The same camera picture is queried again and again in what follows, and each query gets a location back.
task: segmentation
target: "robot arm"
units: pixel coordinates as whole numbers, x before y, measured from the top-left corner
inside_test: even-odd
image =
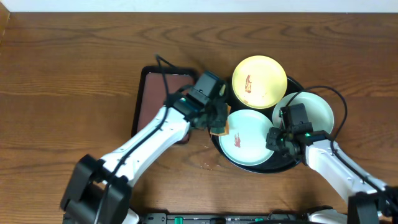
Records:
[[[320,211],[309,220],[320,223],[378,223],[378,216],[396,217],[397,189],[373,177],[350,159],[325,131],[313,131],[304,104],[280,109],[283,128],[270,128],[267,148],[288,154],[318,172],[348,204],[348,216]]]
[[[155,118],[133,138],[124,143],[115,151],[104,155],[101,160],[105,161],[103,167],[113,171],[120,158],[124,156],[137,142],[141,141],[153,131],[162,120],[165,111],[168,114],[162,127],[147,141],[143,142],[126,160],[125,164],[116,173],[117,177],[125,176],[128,184],[133,187],[142,173],[171,145],[183,139],[188,133],[190,122],[184,119],[184,115],[175,108],[162,107]]]
[[[182,91],[170,95],[156,117],[121,147],[98,161],[89,155],[79,161],[60,204],[67,214],[78,223],[94,223],[96,217],[102,224],[139,221],[138,215],[129,209],[129,201],[132,187],[142,173],[167,148],[181,140],[190,126],[211,129],[226,126],[225,81],[206,71],[187,95]],[[167,117],[161,123],[166,112]],[[127,159],[118,165],[127,153]],[[109,186],[106,195],[96,184],[100,182]]]
[[[340,149],[337,142],[333,144],[338,154],[349,163],[351,167],[354,167],[356,171],[367,177],[380,189],[384,190],[384,186],[387,185],[386,183],[374,178],[357,165],[357,163],[350,159]],[[333,155],[330,148],[330,140],[328,139],[316,141],[312,145],[306,146],[305,162],[311,169],[325,178],[346,203],[348,203],[348,198],[350,196],[354,196],[358,192],[366,192],[367,194],[376,193],[373,187],[363,182],[351,169]]]

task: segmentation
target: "yellow plate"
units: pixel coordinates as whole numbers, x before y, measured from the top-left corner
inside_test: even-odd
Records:
[[[285,95],[286,73],[282,66],[270,57],[248,57],[235,68],[232,88],[246,106],[255,109],[269,108]]]

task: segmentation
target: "wooden table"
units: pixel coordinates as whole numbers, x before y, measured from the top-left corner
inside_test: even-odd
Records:
[[[269,55],[303,86],[330,85],[349,115],[340,146],[398,185],[397,14],[13,13],[0,47],[0,222],[60,223],[75,163],[130,136],[142,67],[170,62],[231,76]],[[332,105],[340,100],[319,92]],[[206,132],[163,153],[134,188],[137,211],[267,213],[346,205],[304,165],[280,174],[243,171]]]

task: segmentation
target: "plate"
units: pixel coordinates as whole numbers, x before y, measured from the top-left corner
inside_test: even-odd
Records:
[[[285,70],[274,59],[252,56],[235,68],[232,89],[246,106],[255,109],[269,108],[284,97],[287,88]]]
[[[274,151],[266,149],[272,122],[260,112],[239,110],[228,116],[229,134],[220,136],[225,155],[237,164],[254,166],[268,160]]]
[[[279,128],[282,122],[279,117],[280,108],[286,106],[287,102],[289,102],[295,94],[296,93],[291,93],[283,97],[283,99],[276,104],[272,112],[272,122],[275,127]],[[304,104],[308,120],[312,123],[314,131],[325,130],[329,134],[332,132],[335,124],[335,117],[333,116],[333,110],[330,105],[322,97],[313,93],[303,92],[298,94],[290,105],[297,105],[299,103]]]

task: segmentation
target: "red sauce stain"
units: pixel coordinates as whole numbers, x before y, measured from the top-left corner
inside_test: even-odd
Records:
[[[246,85],[244,86],[244,91],[246,91],[246,93],[251,93],[251,79],[250,79],[250,75],[248,75],[246,77]]]
[[[238,133],[237,137],[236,137],[236,134],[235,134],[235,146],[236,147],[241,147],[241,139],[239,138],[239,133]]]

